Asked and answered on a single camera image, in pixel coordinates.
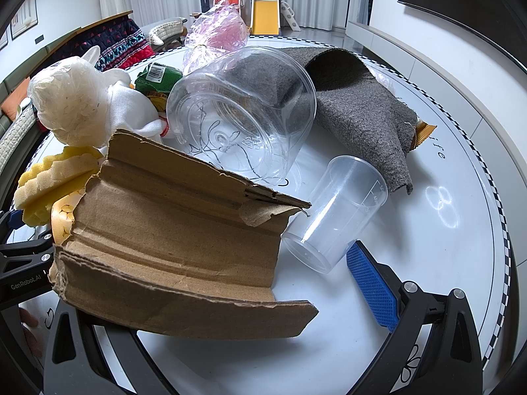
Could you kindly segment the yellow soybean milk cup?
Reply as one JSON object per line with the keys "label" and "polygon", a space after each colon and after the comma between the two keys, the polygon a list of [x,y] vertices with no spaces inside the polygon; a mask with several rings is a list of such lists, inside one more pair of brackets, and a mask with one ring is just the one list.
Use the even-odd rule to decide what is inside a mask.
{"label": "yellow soybean milk cup", "polygon": [[50,222],[55,244],[61,245],[70,236],[75,221],[74,210],[83,195],[84,188],[60,198],[53,204]]}

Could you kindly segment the torn brown cardboard piece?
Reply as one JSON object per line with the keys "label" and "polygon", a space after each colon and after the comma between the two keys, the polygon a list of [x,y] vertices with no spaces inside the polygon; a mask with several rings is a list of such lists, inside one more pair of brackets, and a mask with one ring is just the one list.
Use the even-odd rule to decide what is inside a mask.
{"label": "torn brown cardboard piece", "polygon": [[317,315],[271,290],[281,234],[307,203],[119,130],[55,249],[66,303],[146,332],[298,336]]}

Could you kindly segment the white cotton glove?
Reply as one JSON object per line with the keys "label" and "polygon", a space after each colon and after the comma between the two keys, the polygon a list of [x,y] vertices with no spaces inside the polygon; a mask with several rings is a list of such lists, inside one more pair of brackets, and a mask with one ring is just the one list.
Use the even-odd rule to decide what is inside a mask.
{"label": "white cotton glove", "polygon": [[90,113],[82,123],[87,144],[102,147],[118,129],[160,143],[164,125],[153,103],[130,86],[129,73],[124,69],[96,69],[99,55],[100,48],[95,45],[82,56],[92,66],[95,82],[88,88]]}

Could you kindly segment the small clear plastic cup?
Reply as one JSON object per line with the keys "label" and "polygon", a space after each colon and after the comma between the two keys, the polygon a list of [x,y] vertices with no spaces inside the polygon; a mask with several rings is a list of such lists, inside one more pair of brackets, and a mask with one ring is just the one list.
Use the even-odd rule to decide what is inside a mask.
{"label": "small clear plastic cup", "polygon": [[312,192],[311,207],[294,216],[281,243],[307,267],[328,274],[387,199],[386,181],[373,165],[335,157]]}

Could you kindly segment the green snack packet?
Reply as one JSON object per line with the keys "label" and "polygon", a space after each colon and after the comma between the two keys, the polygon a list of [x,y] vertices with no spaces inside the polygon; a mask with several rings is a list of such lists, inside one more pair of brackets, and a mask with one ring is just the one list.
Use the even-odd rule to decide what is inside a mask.
{"label": "green snack packet", "polygon": [[150,63],[135,80],[135,89],[143,94],[169,94],[174,85],[183,78],[180,70],[160,63]]}

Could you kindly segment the gold snack wrapper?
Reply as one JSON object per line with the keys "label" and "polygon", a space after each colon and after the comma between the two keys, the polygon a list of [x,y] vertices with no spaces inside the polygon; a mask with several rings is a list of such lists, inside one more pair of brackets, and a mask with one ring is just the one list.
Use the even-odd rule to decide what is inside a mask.
{"label": "gold snack wrapper", "polygon": [[415,128],[415,135],[414,135],[414,139],[411,145],[411,150],[414,150],[419,145],[421,145],[433,133],[433,131],[436,128],[437,128],[436,126],[428,124],[419,118],[417,120],[417,125]]}

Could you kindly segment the large clear plastic cup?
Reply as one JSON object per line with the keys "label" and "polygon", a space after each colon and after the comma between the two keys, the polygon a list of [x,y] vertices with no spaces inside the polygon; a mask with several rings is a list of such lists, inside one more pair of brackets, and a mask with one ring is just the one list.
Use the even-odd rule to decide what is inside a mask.
{"label": "large clear plastic cup", "polygon": [[282,49],[249,46],[196,69],[172,88],[175,147],[257,184],[281,184],[316,115],[315,86]]}

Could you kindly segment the grey felt cloth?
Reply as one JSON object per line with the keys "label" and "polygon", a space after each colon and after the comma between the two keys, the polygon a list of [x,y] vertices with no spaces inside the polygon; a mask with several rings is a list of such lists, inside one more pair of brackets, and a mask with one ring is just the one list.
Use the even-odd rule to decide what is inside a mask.
{"label": "grey felt cloth", "polygon": [[417,127],[416,113],[384,88],[354,54],[342,48],[281,49],[300,65],[313,89],[305,91],[291,63],[252,48],[226,79],[272,108],[287,103],[285,124],[305,123],[312,106],[315,123],[329,131],[351,155],[368,161],[390,192],[413,190],[406,162]]}

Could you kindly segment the pink plastic bag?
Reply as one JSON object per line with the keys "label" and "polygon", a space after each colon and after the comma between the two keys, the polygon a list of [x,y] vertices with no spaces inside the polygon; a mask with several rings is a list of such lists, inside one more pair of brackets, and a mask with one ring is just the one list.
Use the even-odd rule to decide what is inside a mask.
{"label": "pink plastic bag", "polygon": [[243,48],[249,28],[236,5],[221,0],[203,13],[191,26],[185,40],[184,75],[205,67],[218,58]]}

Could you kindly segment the quilted sofa mat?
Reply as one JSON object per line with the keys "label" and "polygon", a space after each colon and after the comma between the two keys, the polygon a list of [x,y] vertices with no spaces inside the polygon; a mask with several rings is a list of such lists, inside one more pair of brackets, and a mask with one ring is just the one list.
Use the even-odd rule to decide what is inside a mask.
{"label": "quilted sofa mat", "polygon": [[20,113],[2,136],[0,143],[0,170],[4,171],[14,151],[24,139],[29,130],[36,124],[37,116],[34,106],[30,103]]}

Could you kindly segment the round white table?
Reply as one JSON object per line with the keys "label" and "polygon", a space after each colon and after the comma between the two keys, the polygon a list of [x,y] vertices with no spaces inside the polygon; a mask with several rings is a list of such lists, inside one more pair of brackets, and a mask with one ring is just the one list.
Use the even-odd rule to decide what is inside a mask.
{"label": "round white table", "polygon": [[[470,138],[432,97],[376,56],[364,59],[398,98],[435,126],[409,157],[414,190],[398,191],[361,234],[353,263],[327,275],[279,255],[277,293],[305,293],[318,316],[282,341],[199,341],[98,323],[53,293],[28,302],[45,351],[65,343],[71,360],[29,356],[13,313],[3,320],[5,393],[33,394],[490,394],[514,345],[504,329],[511,248],[498,190]],[[415,301],[436,293],[467,308],[470,332],[455,328],[433,351],[431,325],[402,316],[380,326],[355,278],[396,278]]]}

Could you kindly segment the orange cushion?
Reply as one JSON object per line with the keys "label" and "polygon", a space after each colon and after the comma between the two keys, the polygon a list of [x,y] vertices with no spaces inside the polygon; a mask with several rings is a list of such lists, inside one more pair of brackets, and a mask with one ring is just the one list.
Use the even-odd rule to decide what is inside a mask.
{"label": "orange cushion", "polygon": [[26,77],[8,97],[1,103],[2,112],[11,120],[15,121],[20,103],[27,97],[30,77]]}

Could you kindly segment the green sofa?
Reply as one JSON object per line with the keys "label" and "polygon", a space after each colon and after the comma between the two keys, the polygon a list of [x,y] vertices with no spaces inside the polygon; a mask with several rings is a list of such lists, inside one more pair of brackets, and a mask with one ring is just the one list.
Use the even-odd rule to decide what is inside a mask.
{"label": "green sofa", "polygon": [[[29,77],[28,70],[24,67],[19,67],[13,70],[2,82],[1,82],[1,103],[18,87],[26,77]],[[13,124],[1,109],[1,135],[3,135],[8,128]]]}

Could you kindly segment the table with patterned blanket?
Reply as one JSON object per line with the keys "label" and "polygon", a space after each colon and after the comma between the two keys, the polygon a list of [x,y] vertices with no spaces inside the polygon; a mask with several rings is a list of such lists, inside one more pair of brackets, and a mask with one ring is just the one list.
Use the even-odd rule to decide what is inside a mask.
{"label": "table with patterned blanket", "polygon": [[95,67],[99,71],[127,69],[155,55],[139,26],[128,15],[106,20],[83,30],[55,50],[39,66],[40,69],[71,56],[83,56],[98,45],[100,55]]}

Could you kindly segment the woven basket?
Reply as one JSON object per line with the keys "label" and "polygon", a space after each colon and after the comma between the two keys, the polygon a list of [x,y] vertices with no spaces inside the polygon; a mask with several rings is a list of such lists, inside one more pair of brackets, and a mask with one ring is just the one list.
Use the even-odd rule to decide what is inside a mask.
{"label": "woven basket", "polygon": [[184,17],[176,17],[166,20],[158,25],[153,26],[148,31],[148,41],[151,46],[162,46],[169,42],[170,39],[177,39],[185,36],[187,29],[185,23],[188,20]]}

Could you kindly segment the toy slide swing set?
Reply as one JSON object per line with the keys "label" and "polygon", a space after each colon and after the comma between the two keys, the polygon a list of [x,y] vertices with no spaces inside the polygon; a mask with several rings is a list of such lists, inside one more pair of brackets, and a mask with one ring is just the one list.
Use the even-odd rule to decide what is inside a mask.
{"label": "toy slide swing set", "polygon": [[295,14],[284,0],[200,0],[201,12],[220,2],[234,5],[252,35],[281,36],[281,22],[295,32],[300,31]]}

